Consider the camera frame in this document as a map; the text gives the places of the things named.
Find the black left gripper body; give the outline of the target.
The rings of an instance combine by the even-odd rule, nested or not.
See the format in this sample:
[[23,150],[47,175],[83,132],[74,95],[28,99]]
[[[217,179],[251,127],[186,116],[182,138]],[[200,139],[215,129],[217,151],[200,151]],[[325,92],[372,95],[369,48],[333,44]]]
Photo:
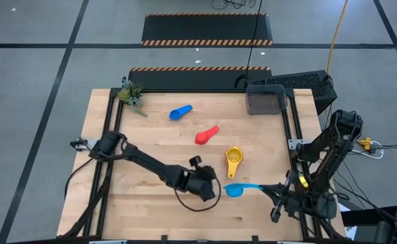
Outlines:
[[189,160],[193,167],[187,175],[185,190],[193,195],[197,195],[203,202],[215,198],[212,181],[216,180],[216,173],[209,165],[200,166],[202,159],[200,156],[192,157]]

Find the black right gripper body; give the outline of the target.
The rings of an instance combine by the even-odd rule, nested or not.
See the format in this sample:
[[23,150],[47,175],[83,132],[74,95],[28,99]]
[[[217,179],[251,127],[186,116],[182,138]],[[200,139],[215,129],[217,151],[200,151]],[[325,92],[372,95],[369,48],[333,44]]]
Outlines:
[[292,171],[286,172],[286,181],[281,184],[282,189],[280,192],[277,192],[281,200],[278,203],[274,203],[274,208],[271,211],[271,220],[274,223],[277,223],[281,216],[281,209],[287,213],[289,218],[294,218],[295,213],[302,209],[302,200],[303,198],[299,193],[291,190],[290,187],[298,180],[298,175]]

